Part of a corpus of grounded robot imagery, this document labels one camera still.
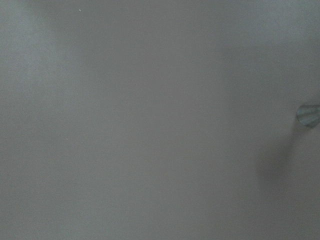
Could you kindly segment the metal cocktail jigger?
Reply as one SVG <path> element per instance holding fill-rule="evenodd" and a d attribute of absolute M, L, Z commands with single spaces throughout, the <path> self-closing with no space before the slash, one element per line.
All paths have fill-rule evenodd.
<path fill-rule="evenodd" d="M 301 105 L 297 109 L 296 118 L 303 126 L 314 128 L 320 123 L 320 105 Z"/>

